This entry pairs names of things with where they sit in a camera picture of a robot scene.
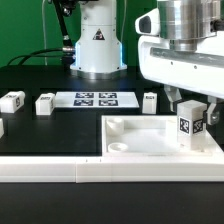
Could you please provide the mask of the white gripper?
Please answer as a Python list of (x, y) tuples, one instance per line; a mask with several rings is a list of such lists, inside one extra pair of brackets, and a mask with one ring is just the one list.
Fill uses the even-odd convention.
[(224, 31), (199, 41), (194, 53), (176, 52), (169, 48), (168, 40), (141, 36), (138, 55), (143, 77), (166, 84), (172, 112), (182, 100), (181, 88), (208, 95), (207, 124), (219, 122), (219, 98), (224, 99)]

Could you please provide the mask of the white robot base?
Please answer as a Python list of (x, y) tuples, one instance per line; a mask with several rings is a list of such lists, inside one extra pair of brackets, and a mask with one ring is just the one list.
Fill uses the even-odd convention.
[(116, 0), (96, 0), (80, 4), (81, 36), (75, 43), (71, 71), (87, 79), (111, 79), (127, 65), (122, 44), (116, 35)]

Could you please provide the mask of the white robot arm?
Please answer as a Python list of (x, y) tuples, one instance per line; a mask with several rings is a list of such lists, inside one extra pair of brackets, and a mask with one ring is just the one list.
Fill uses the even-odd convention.
[(216, 124), (224, 103), (224, 17), (222, 0), (157, 0), (135, 21), (140, 71), (164, 85), (175, 107), (185, 89), (204, 94), (207, 123)]

